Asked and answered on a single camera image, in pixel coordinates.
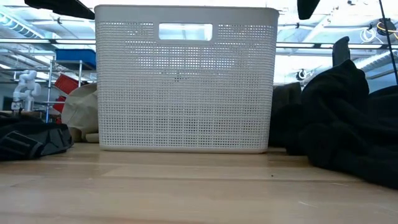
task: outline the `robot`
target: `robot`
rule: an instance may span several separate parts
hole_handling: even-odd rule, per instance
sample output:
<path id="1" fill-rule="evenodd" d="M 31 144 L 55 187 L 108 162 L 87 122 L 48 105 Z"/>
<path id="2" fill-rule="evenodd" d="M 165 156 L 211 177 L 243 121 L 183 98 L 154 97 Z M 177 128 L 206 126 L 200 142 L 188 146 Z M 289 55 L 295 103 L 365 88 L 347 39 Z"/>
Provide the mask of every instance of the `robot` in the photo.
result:
<path id="1" fill-rule="evenodd" d="M 34 97 L 40 95 L 41 87 L 35 83 L 37 72 L 32 70 L 25 70 L 19 76 L 18 86 L 12 94 L 11 110 L 14 115 L 19 114 L 20 110 L 32 111 L 34 104 Z"/>

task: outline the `beige bag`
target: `beige bag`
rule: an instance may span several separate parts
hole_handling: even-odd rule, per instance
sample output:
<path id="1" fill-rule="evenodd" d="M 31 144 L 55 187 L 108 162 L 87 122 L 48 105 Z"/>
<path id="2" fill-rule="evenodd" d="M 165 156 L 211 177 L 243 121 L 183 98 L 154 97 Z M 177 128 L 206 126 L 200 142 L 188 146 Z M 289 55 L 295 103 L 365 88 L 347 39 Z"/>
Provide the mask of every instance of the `beige bag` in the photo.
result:
<path id="1" fill-rule="evenodd" d="M 65 101 L 61 116 L 75 142 L 99 142 L 97 84 L 73 90 Z"/>

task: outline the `wooden tabletop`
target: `wooden tabletop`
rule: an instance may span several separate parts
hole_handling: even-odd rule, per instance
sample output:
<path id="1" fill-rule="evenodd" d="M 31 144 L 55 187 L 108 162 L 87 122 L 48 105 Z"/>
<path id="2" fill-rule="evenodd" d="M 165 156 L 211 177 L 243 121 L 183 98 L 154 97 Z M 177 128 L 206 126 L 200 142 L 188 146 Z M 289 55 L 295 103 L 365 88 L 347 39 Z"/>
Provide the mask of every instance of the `wooden tabletop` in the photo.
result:
<path id="1" fill-rule="evenodd" d="M 305 157 L 100 151 L 0 164 L 0 223 L 397 223 L 398 193 Z"/>

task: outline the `blue bin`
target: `blue bin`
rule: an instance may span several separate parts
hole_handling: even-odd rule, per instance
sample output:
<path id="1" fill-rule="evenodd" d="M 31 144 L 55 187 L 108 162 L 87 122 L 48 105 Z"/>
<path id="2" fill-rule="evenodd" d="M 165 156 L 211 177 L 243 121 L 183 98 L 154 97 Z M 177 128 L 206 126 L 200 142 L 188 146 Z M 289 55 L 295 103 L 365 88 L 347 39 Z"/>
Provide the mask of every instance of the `blue bin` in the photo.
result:
<path id="1" fill-rule="evenodd" d="M 96 69 L 95 51 L 91 49 L 57 49 L 55 50 L 57 60 L 80 61 L 82 60 L 92 68 Z M 71 70 L 78 70 L 78 63 L 58 63 Z M 83 65 L 83 70 L 92 70 L 90 67 Z"/>

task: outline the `perforated basket wall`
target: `perforated basket wall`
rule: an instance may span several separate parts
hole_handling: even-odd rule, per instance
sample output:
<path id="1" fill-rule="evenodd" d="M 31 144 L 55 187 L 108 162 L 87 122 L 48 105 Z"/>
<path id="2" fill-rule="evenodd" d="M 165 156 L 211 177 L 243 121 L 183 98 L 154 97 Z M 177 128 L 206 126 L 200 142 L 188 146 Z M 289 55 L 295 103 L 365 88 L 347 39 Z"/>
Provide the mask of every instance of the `perforated basket wall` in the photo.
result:
<path id="1" fill-rule="evenodd" d="M 95 14 L 102 148 L 266 150 L 276 10 L 98 6 Z M 164 22 L 212 24 L 213 37 L 160 40 Z"/>

